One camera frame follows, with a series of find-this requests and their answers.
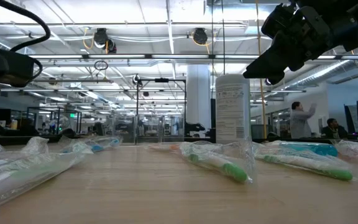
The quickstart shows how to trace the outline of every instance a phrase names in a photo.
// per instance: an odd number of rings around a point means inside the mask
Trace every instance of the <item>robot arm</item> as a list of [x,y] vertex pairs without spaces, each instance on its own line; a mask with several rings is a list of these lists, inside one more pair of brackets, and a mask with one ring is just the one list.
[[346,51],[358,48],[358,0],[291,0],[289,6],[278,5],[261,30],[272,45],[243,76],[274,85],[287,67],[297,71],[339,45]]

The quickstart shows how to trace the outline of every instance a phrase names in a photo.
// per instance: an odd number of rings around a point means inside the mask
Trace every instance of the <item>white bottle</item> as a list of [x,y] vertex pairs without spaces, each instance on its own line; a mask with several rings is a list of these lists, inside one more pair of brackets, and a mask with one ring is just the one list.
[[249,80],[242,75],[216,79],[216,143],[250,139]]

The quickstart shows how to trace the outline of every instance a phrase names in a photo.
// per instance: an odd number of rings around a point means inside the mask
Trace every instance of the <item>toothbrush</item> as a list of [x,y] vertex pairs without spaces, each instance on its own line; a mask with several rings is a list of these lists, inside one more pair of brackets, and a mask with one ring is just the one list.
[[234,163],[228,161],[227,159],[220,158],[213,154],[208,154],[206,159],[199,160],[198,155],[192,153],[188,156],[188,159],[195,164],[206,164],[213,166],[220,170],[223,174],[232,177],[238,182],[244,182],[248,178],[247,174],[244,172],[243,169],[241,169]]
[[266,162],[289,164],[312,170],[318,174],[326,175],[339,180],[352,180],[353,175],[348,170],[338,169],[328,163],[308,159],[300,156],[283,156],[283,155],[263,155],[257,156]]

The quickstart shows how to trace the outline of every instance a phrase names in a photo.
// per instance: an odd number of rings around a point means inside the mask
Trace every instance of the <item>table surface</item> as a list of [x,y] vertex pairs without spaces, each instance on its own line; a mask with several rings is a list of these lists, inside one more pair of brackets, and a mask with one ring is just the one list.
[[358,223],[358,177],[343,182],[257,162],[238,184],[142,146],[89,155],[0,206],[0,223]]

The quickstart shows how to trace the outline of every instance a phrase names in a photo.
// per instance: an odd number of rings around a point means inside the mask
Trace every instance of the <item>man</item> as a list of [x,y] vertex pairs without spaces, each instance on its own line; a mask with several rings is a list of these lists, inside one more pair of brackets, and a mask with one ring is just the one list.
[[331,139],[342,139],[347,138],[347,131],[344,127],[340,126],[334,118],[327,120],[328,126],[321,130],[321,134],[325,135],[326,138]]
[[316,104],[310,106],[309,111],[303,111],[300,102],[293,102],[291,105],[290,128],[291,138],[311,138],[311,129],[308,119],[316,112]]

